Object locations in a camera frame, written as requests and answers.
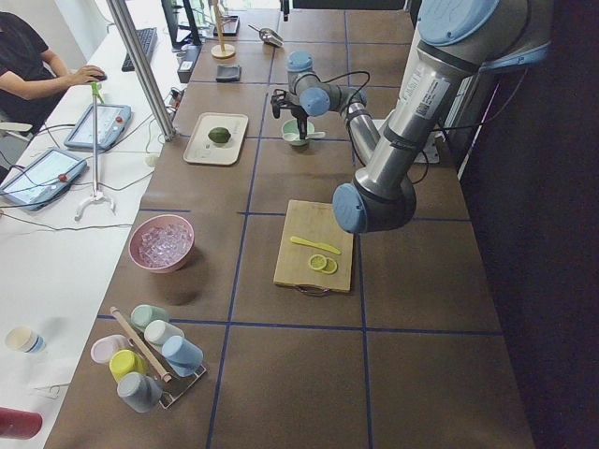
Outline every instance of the brown table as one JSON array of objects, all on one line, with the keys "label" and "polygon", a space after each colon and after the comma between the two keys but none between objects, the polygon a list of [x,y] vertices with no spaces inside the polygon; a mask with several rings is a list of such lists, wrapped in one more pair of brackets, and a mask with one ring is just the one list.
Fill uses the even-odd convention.
[{"label": "brown table", "polygon": [[[356,167],[341,118],[314,118],[328,138],[308,148],[280,139],[269,94],[285,87],[286,56],[314,55],[327,79],[368,69],[369,109],[397,98],[412,38],[403,12],[241,12],[237,55],[207,43],[142,198],[136,225],[165,212],[196,231],[193,259],[147,273],[124,250],[47,448],[532,448],[504,338],[454,167],[444,158],[416,186],[415,219],[356,239],[349,294],[307,297],[272,283],[289,199],[330,202]],[[275,50],[246,25],[285,39]],[[216,64],[241,64],[241,82],[214,82]],[[359,76],[351,78],[360,85]],[[232,167],[183,161],[202,112],[249,117]],[[413,167],[412,179],[422,173]],[[120,331],[109,307],[166,308],[204,350],[208,374],[171,409],[139,414],[89,356]]]}]

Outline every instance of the pink bowl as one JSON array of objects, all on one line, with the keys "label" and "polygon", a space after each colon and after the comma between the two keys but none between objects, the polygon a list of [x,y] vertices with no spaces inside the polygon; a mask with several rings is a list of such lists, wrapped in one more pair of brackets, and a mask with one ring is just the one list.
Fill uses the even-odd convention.
[{"label": "pink bowl", "polygon": [[[147,259],[144,260],[144,257],[139,253],[139,250],[142,248],[142,246],[145,246],[146,248],[148,247],[148,243],[144,244],[142,237],[144,235],[148,236],[149,233],[153,231],[155,232],[156,230],[164,230],[168,228],[169,225],[182,225],[185,231],[189,233],[191,238],[185,246],[183,255],[171,257],[168,261],[166,261],[164,266],[153,267],[147,262]],[[140,224],[139,227],[133,232],[131,240],[129,240],[129,256],[131,256],[131,259],[133,259],[136,265],[147,269],[152,273],[170,273],[181,268],[189,260],[191,256],[191,250],[194,247],[194,241],[194,228],[183,217],[172,214],[158,215]]]}]

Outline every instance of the yellow cup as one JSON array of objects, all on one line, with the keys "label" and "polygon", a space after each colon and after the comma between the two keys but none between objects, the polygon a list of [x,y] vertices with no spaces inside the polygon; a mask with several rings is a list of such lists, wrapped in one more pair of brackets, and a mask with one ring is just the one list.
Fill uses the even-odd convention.
[{"label": "yellow cup", "polygon": [[129,372],[136,371],[140,374],[148,373],[148,364],[141,356],[129,349],[117,351],[110,358],[110,372],[114,380],[119,383]]}]

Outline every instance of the hand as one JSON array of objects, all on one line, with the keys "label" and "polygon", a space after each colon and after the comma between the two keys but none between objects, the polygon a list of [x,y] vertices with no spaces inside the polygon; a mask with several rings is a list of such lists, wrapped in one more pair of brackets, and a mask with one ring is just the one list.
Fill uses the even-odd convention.
[{"label": "hand", "polygon": [[78,84],[87,84],[89,82],[96,82],[100,79],[106,79],[104,71],[95,65],[84,65],[77,72],[68,75],[70,77],[71,86]]}]

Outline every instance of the metal scoop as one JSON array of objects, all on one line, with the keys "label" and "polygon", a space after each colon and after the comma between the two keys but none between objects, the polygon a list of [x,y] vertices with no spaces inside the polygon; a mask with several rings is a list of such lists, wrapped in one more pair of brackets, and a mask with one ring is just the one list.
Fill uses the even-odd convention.
[{"label": "metal scoop", "polygon": [[276,34],[276,32],[270,28],[258,28],[257,26],[247,25],[253,30],[258,31],[260,39],[265,44],[272,45],[273,47],[283,47],[283,38]]}]

